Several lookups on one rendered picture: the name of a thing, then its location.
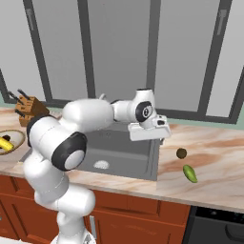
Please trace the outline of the dark-framed window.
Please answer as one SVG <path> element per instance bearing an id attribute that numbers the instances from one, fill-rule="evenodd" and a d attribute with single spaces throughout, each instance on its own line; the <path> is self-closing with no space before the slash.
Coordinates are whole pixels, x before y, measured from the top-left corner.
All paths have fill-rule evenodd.
<path id="1" fill-rule="evenodd" d="M 0 0 L 0 92 L 50 107 L 150 88 L 173 119 L 236 123 L 244 0 Z"/>

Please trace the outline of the grey kitchen sink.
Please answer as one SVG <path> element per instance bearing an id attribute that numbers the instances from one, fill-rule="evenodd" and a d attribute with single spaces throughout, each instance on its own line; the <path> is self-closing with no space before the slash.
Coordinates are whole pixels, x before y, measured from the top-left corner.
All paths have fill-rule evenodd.
<path id="1" fill-rule="evenodd" d="M 82 140 L 79 132 L 45 117 L 27 126 L 27 136 L 30 151 L 24 160 L 24 175 L 29 181 L 61 175 L 44 152 L 58 152 L 62 156 L 68 149 L 79 149 L 82 145 L 86 145 L 87 150 L 84 160 L 76 167 L 78 171 L 157 179 L 159 142 L 132 141 L 123 126 L 88 132 L 87 139 Z"/>

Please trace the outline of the black dishwasher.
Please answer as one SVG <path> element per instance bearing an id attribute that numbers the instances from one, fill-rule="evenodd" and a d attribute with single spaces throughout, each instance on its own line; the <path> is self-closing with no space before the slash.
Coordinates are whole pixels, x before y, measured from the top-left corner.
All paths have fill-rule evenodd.
<path id="1" fill-rule="evenodd" d="M 244 213 L 191 206 L 182 244 L 244 244 Z"/>

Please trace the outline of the wooden knife block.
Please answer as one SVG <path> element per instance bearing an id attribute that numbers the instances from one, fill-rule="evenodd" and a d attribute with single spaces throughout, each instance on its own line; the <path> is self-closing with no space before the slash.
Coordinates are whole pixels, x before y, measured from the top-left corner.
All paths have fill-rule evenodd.
<path id="1" fill-rule="evenodd" d="M 20 95 L 16 96 L 11 91 L 8 94 L 16 101 L 15 112 L 19 115 L 19 123 L 22 127 L 26 127 L 32 118 L 36 115 L 47 115 L 50 111 L 35 96 L 29 96 L 22 90 L 17 90 Z"/>

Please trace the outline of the brown kiwi fruit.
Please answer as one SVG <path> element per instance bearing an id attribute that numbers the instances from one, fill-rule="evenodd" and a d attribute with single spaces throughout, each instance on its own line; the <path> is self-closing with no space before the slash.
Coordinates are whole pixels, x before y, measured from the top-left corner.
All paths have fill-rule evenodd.
<path id="1" fill-rule="evenodd" d="M 176 151 L 176 156 L 180 159 L 183 159 L 187 156 L 187 151 L 183 148 L 179 148 L 177 151 Z"/>

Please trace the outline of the red-brown drawer front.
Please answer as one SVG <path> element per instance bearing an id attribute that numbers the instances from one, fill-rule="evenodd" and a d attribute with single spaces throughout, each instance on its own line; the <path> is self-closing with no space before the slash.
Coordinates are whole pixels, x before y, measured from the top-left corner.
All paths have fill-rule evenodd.
<path id="1" fill-rule="evenodd" d="M 103 215 L 114 227 L 142 221 L 185 226 L 190 212 L 189 205 L 180 203 L 120 193 L 94 193 L 96 204 L 92 213 Z"/>

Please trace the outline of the beige round bowl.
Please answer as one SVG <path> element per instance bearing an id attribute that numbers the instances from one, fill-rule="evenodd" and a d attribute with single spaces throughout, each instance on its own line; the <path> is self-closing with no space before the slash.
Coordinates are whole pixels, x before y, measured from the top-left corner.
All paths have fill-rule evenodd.
<path id="1" fill-rule="evenodd" d="M 25 141 L 25 135 L 18 130 L 4 130 L 0 132 L 0 137 L 4 135 L 10 136 L 10 143 L 14 146 L 16 150 L 19 148 Z"/>

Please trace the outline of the red-brown cupboard door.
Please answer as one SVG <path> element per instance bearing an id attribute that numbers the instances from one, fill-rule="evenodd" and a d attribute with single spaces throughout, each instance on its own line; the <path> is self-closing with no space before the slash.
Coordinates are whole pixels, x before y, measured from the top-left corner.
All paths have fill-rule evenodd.
<path id="1" fill-rule="evenodd" d="M 131 222 L 116 227 L 103 215 L 95 217 L 97 244 L 181 244 L 185 226 L 152 223 L 148 221 Z M 86 217 L 87 227 L 91 230 L 90 215 Z"/>

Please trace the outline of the green cucumber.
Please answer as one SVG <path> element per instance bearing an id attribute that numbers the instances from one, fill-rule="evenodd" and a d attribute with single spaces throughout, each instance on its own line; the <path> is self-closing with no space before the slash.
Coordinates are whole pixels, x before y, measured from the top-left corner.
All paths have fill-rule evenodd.
<path id="1" fill-rule="evenodd" d="M 183 166 L 183 173 L 185 174 L 187 179 L 190 180 L 192 183 L 198 182 L 198 180 L 196 178 L 195 171 L 190 165 L 184 165 Z"/>

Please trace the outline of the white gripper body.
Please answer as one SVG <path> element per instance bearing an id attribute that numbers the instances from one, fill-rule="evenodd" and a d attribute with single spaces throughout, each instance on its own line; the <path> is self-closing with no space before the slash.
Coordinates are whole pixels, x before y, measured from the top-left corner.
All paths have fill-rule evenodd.
<path id="1" fill-rule="evenodd" d="M 144 129 L 138 123 L 131 123 L 128 125 L 128 130 L 131 141 L 164 139 L 172 135 L 168 125 Z"/>

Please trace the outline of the yellow banana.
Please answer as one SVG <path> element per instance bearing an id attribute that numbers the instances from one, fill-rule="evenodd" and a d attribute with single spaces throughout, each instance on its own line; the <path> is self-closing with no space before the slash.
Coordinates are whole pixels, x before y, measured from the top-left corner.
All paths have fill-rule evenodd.
<path id="1" fill-rule="evenodd" d="M 0 137 L 0 147 L 6 152 L 11 151 L 14 148 L 14 146 L 3 137 Z"/>

